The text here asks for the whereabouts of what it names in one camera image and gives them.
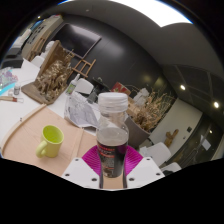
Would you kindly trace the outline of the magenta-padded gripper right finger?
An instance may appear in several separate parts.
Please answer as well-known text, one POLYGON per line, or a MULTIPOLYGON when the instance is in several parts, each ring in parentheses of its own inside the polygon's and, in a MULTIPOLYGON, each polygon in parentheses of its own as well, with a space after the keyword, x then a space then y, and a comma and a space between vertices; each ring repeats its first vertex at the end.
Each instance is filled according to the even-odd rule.
POLYGON ((163 178, 164 174, 151 157, 143 157, 128 146, 123 169, 123 187, 140 188, 163 178))

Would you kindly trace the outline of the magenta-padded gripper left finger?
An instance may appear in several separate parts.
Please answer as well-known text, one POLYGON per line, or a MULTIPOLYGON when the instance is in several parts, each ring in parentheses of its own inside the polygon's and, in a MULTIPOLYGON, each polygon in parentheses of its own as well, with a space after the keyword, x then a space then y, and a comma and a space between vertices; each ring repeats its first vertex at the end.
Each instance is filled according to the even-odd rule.
POLYGON ((68 165, 62 178, 84 188, 102 188, 102 166, 97 152, 93 146, 82 157, 75 157, 68 165))

